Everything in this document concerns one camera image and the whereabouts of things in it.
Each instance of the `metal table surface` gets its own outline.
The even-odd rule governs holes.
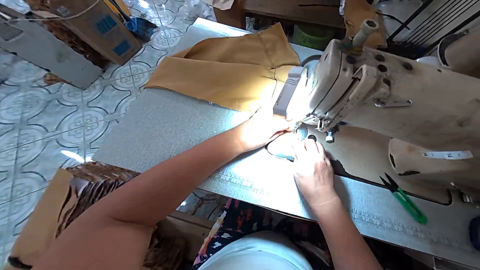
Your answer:
[[[189,27],[175,51],[209,37],[241,36],[243,30],[203,19]],[[321,53],[292,45],[300,60]],[[250,117],[165,89],[147,89],[93,156],[94,160],[144,172]],[[314,220],[299,194],[292,163],[265,149],[245,153],[217,170],[198,188]],[[362,235],[480,268],[480,252],[468,237],[469,221],[480,209],[454,197],[449,206],[412,197],[428,217],[422,225],[384,188],[335,177],[335,189]]]

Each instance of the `hand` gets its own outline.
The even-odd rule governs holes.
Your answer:
[[[240,151],[247,152],[275,140],[285,131],[293,131],[294,123],[274,117],[272,109],[260,108],[250,119],[230,130],[234,134]]]
[[[333,169],[322,144],[306,139],[292,146],[297,156],[295,182],[310,207],[319,207],[338,198],[333,188]]]

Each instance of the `white label sticker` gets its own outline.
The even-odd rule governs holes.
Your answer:
[[[69,11],[66,7],[64,7],[64,6],[59,6],[59,7],[57,8],[57,11],[58,11],[60,14],[62,14],[62,16],[68,16],[68,14],[70,14],[70,11]]]
[[[421,152],[426,158],[443,160],[465,160],[473,157],[470,151]]]

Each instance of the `tiled floor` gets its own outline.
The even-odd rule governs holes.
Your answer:
[[[0,84],[0,262],[6,260],[56,169],[91,160],[103,135],[119,122],[155,67],[194,22],[184,19],[183,1],[125,3],[132,16],[147,18],[159,31],[127,64],[110,65],[87,90],[63,83],[46,86],[46,72],[16,56],[3,63],[11,74]],[[252,30],[252,20],[247,25]],[[196,191],[179,210],[215,220],[222,201]]]

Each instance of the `wooden table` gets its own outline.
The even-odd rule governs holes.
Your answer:
[[[246,16],[345,28],[339,6],[339,0],[235,0],[231,9],[214,12],[217,22],[241,29]]]

